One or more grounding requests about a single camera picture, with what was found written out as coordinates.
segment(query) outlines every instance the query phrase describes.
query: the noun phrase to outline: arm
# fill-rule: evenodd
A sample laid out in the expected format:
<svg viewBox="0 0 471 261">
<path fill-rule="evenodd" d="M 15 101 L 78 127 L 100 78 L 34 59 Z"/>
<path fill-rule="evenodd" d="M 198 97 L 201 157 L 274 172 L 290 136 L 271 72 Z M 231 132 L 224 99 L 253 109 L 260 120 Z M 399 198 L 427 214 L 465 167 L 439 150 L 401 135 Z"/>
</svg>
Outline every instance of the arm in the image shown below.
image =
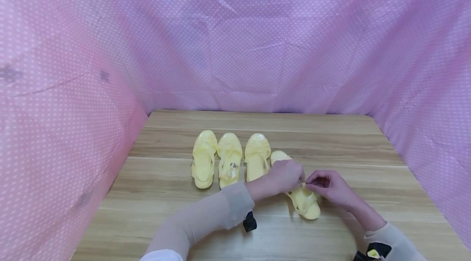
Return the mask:
<svg viewBox="0 0 471 261">
<path fill-rule="evenodd" d="M 365 231 L 367 243 L 384 243 L 391 247 L 387 261 L 425 261 L 407 237 L 360 198 L 336 171 L 315 171 L 307 178 L 307 187 L 350 212 Z"/>
<path fill-rule="evenodd" d="M 299 187 L 304 178 L 303 166 L 294 161 L 279 161 L 269 173 L 247 183 L 235 183 L 219 193 L 208 196 L 177 212 L 156 231 L 145 257 L 158 255 L 159 250 L 171 250 L 176 260 L 186 260 L 192 245 L 217 230 L 230 229 L 241 223 L 255 202 Z"/>
</svg>

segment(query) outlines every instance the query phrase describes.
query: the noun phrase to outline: sleeve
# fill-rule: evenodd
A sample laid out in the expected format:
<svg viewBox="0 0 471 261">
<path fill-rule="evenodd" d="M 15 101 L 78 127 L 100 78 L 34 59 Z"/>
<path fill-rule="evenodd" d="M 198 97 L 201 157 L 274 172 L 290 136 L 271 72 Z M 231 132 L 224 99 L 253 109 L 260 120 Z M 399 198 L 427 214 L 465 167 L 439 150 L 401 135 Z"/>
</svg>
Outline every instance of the sleeve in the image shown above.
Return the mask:
<svg viewBox="0 0 471 261">
<path fill-rule="evenodd" d="M 413 243 L 393 224 L 387 223 L 376 231 L 367 231 L 367 255 L 380 256 L 386 261 L 427 261 Z"/>
<path fill-rule="evenodd" d="M 165 249 L 150 252 L 144 255 L 140 261 L 183 261 L 183 259 L 177 252 Z"/>
<path fill-rule="evenodd" d="M 186 260 L 194 243 L 213 231 L 228 230 L 241 223 L 254 205 L 244 183 L 224 187 L 166 220 L 154 234 L 146 253 L 170 249 Z"/>
</svg>

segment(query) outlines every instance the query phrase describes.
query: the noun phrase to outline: pink polka dot fabric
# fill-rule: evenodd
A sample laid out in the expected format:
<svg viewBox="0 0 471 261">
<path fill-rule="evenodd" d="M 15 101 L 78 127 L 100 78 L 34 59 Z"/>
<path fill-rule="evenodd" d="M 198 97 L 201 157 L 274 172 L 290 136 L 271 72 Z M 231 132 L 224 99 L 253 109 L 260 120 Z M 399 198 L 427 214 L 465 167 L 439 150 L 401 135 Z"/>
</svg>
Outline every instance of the pink polka dot fabric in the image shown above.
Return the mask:
<svg viewBox="0 0 471 261">
<path fill-rule="evenodd" d="M 471 248 L 471 0 L 1 0 L 0 260 L 68 260 L 154 109 L 371 115 Z"/>
</svg>

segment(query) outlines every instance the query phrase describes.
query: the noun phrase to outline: yellow sandal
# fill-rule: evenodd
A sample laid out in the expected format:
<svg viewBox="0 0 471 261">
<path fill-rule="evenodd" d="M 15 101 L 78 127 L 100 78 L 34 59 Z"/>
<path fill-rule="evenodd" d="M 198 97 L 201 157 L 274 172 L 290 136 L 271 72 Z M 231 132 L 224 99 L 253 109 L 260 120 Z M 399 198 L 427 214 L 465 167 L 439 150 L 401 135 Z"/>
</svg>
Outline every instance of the yellow sandal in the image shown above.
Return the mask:
<svg viewBox="0 0 471 261">
<path fill-rule="evenodd" d="M 256 180 L 270 170 L 267 159 L 270 157 L 270 144 L 261 133 L 253 134 L 245 146 L 245 164 L 247 165 L 247 182 Z"/>
<path fill-rule="evenodd" d="M 292 158 L 282 151 L 274 151 L 271 154 L 270 161 L 272 165 L 276 161 L 282 160 L 292 160 Z M 320 216 L 321 210 L 317 203 L 317 196 L 315 193 L 307 189 L 306 183 L 303 183 L 303 186 L 298 189 L 287 193 L 287 195 L 291 198 L 295 210 L 301 215 L 301 217 L 308 220 L 314 220 Z"/>
<path fill-rule="evenodd" d="M 242 159 L 242 146 L 233 133 L 226 133 L 218 144 L 219 187 L 222 189 L 239 180 L 239 167 Z"/>
<path fill-rule="evenodd" d="M 193 162 L 191 175 L 199 189 L 207 189 L 213 184 L 214 154 L 218 147 L 218 140 L 211 130 L 204 130 L 196 138 L 193 146 Z"/>
</svg>

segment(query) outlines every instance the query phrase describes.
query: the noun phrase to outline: wood grain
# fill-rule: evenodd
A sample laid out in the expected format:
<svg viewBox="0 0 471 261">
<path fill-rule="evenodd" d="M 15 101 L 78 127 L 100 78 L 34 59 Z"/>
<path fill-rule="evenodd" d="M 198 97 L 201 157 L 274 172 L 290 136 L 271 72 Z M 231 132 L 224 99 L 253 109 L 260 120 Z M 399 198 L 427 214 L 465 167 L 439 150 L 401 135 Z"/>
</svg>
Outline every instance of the wood grain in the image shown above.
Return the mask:
<svg viewBox="0 0 471 261">
<path fill-rule="evenodd" d="M 111 191 L 87 229 L 72 260 L 136 261 L 155 229 L 177 210 L 218 192 L 217 170 L 210 189 L 192 183 L 193 143 L 200 131 L 220 138 L 235 133 L 245 146 L 263 133 L 272 150 L 301 162 L 309 175 L 335 169 L 387 220 L 399 227 L 429 261 L 470 260 L 450 228 L 396 151 L 367 116 L 235 112 L 153 112 Z M 244 167 L 240 180 L 244 180 Z M 189 260 L 351 261 L 364 249 L 362 230 L 327 201 L 318 220 L 300 218 L 285 195 L 259 203 L 258 228 L 211 234 Z"/>
</svg>

